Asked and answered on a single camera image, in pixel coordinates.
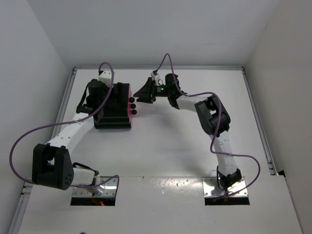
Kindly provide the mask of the black drawer cabinet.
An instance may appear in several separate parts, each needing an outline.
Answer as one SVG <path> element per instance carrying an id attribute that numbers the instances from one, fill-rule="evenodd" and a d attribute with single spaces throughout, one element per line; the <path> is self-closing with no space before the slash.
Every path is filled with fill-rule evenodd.
<path id="1" fill-rule="evenodd" d="M 130 104 L 125 111 L 109 110 L 102 108 L 99 115 L 94 117 L 96 129 L 130 129 L 128 112 L 131 110 Z"/>

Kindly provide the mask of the pink top drawer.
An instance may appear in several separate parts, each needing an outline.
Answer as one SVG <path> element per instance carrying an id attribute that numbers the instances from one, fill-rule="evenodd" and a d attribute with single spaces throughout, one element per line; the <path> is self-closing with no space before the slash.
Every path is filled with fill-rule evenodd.
<path id="1" fill-rule="evenodd" d="M 128 90 L 128 98 L 129 98 L 129 103 L 134 103 L 135 102 L 135 98 L 133 97 L 130 85 L 129 85 L 129 90 Z"/>

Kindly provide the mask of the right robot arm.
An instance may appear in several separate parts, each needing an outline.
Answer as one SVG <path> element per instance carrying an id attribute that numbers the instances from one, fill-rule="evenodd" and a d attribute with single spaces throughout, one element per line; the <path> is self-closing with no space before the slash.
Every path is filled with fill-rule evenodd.
<path id="1" fill-rule="evenodd" d="M 158 75 L 150 77 L 134 97 L 138 102 L 148 104 L 154 103 L 157 97 L 166 97 L 172 107 L 197 114 L 203 131 L 212 140 L 212 149 L 218 161 L 218 185 L 220 189 L 227 191 L 242 179 L 241 171 L 232 155 L 228 133 L 230 116 L 216 96 L 196 97 L 181 91 L 177 77 L 167 74 L 164 84 L 158 83 Z"/>

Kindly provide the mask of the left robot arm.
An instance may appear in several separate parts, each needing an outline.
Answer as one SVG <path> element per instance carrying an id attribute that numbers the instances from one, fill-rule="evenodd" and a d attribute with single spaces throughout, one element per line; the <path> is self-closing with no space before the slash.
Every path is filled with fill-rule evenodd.
<path id="1" fill-rule="evenodd" d="M 88 82 L 70 124 L 46 144 L 33 150 L 32 182 L 67 190 L 71 186 L 95 188 L 102 184 L 99 172 L 72 162 L 71 153 L 92 129 L 130 129 L 132 127 L 131 86 L 109 85 L 98 79 Z"/>

